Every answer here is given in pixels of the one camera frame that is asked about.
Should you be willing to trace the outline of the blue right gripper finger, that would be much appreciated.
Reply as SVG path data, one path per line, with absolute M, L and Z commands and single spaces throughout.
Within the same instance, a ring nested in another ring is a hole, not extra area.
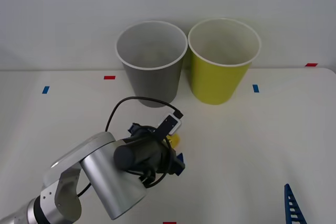
M 286 224 L 307 224 L 289 184 L 284 186 Z

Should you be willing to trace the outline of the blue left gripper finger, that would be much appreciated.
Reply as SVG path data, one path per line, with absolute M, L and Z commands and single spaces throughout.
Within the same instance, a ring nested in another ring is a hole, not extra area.
M 143 126 L 137 123 L 132 123 L 131 127 L 128 129 L 130 134 L 140 134 L 143 131 Z
M 180 174 L 183 172 L 184 169 L 185 169 L 185 163 L 184 163 L 183 154 L 174 153 L 173 155 L 173 174 L 180 176 Z

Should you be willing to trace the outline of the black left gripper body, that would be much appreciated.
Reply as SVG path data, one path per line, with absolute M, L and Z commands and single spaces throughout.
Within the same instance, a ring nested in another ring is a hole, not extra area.
M 140 134 L 130 136 L 130 174 L 138 175 L 140 179 L 156 179 L 161 174 L 173 174 L 174 149 L 181 141 L 178 134 L 166 136 L 161 141 L 153 135 L 155 128 L 143 126 Z

